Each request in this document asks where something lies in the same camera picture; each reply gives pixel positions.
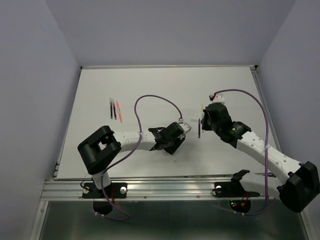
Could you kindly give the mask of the purple pen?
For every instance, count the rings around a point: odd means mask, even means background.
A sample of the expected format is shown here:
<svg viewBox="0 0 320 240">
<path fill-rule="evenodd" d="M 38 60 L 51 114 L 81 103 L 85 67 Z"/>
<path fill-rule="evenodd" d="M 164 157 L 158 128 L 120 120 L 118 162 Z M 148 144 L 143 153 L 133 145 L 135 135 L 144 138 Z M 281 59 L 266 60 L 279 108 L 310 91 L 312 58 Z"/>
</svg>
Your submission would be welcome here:
<svg viewBox="0 0 320 240">
<path fill-rule="evenodd" d="M 201 119 L 200 118 L 198 118 L 198 121 L 197 121 L 197 125 L 198 125 L 198 127 L 197 127 L 197 129 L 198 129 L 198 139 L 200 139 L 201 138 Z"/>
</svg>

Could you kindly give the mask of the orange pen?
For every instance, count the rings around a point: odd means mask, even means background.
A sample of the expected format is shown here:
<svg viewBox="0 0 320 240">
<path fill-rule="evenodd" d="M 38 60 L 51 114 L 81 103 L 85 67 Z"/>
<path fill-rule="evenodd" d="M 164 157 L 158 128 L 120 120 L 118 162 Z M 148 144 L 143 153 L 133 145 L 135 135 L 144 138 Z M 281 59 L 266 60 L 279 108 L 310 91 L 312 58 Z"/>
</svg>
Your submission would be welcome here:
<svg viewBox="0 0 320 240">
<path fill-rule="evenodd" d="M 116 110 L 117 110 L 117 114 L 118 114 L 119 121 L 120 121 L 120 123 L 122 124 L 122 123 L 123 123 L 123 118 L 122 118 L 122 113 L 121 113 L 119 101 L 116 100 L 116 101 L 115 101 L 115 104 L 116 104 Z"/>
</svg>

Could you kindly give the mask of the red pen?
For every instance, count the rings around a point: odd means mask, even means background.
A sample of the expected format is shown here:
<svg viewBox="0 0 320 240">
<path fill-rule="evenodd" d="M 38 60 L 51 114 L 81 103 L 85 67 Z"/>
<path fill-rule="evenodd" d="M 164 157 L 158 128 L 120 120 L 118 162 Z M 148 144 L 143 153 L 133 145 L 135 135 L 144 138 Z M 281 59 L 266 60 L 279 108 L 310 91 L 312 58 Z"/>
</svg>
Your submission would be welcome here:
<svg viewBox="0 0 320 240">
<path fill-rule="evenodd" d="M 115 120 L 117 120 L 116 104 L 114 100 L 112 100 L 111 102 L 112 102 L 112 109 L 113 109 L 113 117 Z"/>
</svg>

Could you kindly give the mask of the green pen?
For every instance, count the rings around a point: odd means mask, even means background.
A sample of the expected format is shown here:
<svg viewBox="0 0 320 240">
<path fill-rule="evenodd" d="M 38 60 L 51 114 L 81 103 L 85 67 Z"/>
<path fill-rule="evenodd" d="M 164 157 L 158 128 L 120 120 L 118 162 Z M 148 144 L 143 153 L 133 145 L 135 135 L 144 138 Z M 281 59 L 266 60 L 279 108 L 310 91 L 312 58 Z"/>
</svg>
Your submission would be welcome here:
<svg viewBox="0 0 320 240">
<path fill-rule="evenodd" d="M 113 119 L 113 100 L 109 98 L 110 119 Z"/>
</svg>

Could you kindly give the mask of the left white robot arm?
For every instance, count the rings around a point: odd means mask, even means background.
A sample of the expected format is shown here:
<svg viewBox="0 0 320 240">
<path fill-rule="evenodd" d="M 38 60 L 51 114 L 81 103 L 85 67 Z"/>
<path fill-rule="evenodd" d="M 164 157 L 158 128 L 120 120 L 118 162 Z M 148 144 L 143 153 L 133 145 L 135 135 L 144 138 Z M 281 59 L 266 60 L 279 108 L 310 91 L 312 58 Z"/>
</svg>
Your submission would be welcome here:
<svg viewBox="0 0 320 240">
<path fill-rule="evenodd" d="M 143 132 L 114 132 L 105 125 L 81 142 L 77 150 L 95 184 L 95 193 L 106 197 L 111 193 L 106 169 L 119 153 L 164 150 L 173 155 L 191 129 L 185 122 L 173 122 L 167 127 L 149 128 Z"/>
</svg>

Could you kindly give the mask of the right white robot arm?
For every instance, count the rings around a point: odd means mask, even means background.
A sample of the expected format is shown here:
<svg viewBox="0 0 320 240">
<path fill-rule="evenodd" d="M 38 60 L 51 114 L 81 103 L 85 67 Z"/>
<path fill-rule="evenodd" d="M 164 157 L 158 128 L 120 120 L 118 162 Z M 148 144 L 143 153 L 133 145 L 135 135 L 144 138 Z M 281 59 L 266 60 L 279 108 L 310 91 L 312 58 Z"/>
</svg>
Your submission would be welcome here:
<svg viewBox="0 0 320 240">
<path fill-rule="evenodd" d="M 223 103 L 211 103 L 203 112 L 201 124 L 204 131 L 215 132 L 223 142 L 249 155 L 272 173 L 268 176 L 240 170 L 230 181 L 215 184 L 212 190 L 215 197 L 241 198 L 265 194 L 281 200 L 289 210 L 300 213 L 319 195 L 318 169 L 312 162 L 301 163 L 267 145 L 247 125 L 233 121 Z"/>
</svg>

